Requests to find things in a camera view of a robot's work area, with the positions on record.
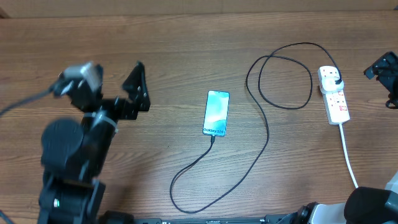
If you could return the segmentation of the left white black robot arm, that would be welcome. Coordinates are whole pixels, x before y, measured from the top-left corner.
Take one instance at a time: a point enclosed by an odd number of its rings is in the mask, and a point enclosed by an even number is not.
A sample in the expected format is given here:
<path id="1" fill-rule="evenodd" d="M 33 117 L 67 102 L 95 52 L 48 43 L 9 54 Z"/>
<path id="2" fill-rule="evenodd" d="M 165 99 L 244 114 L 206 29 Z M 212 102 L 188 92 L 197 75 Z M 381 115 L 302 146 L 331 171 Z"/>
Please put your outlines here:
<path id="1" fill-rule="evenodd" d="M 41 137 L 44 167 L 39 197 L 39 223 L 133 223 L 128 213 L 98 215 L 105 191 L 100 175 L 118 131 L 118 121 L 135 120 L 150 108 L 145 67 L 137 62 L 122 84 L 127 98 L 104 98 L 103 68 L 87 62 L 65 69 L 51 87 L 56 97 L 67 95 L 83 112 L 81 122 L 60 118 Z"/>

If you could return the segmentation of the blue Samsung Galaxy smartphone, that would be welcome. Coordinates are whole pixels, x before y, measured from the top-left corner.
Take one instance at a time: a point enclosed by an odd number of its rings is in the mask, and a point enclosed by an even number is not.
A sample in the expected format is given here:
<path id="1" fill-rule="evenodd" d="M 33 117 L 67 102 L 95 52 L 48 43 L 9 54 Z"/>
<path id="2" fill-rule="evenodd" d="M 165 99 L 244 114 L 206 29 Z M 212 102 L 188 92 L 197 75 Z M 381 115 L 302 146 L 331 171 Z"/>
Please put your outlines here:
<path id="1" fill-rule="evenodd" d="M 210 90 L 208 92 L 203 134 L 223 137 L 226 135 L 229 93 Z"/>

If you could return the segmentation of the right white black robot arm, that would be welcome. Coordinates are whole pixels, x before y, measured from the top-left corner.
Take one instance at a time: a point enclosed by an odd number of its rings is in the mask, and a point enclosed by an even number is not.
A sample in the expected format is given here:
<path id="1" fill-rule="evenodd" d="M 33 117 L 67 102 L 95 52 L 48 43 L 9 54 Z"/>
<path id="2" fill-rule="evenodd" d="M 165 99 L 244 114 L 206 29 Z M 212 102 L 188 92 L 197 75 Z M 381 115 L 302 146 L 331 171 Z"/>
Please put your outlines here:
<path id="1" fill-rule="evenodd" d="M 339 127 L 343 154 L 355 189 L 345 203 L 325 205 L 313 202 L 286 215 L 279 223 L 397 223 L 397 176 L 386 184 L 385 189 L 360 187 L 355 179 L 343 130 L 343 123 L 350 120 L 348 106 L 343 84 L 334 83 L 338 75 L 336 67 L 318 69 L 328 123 Z"/>

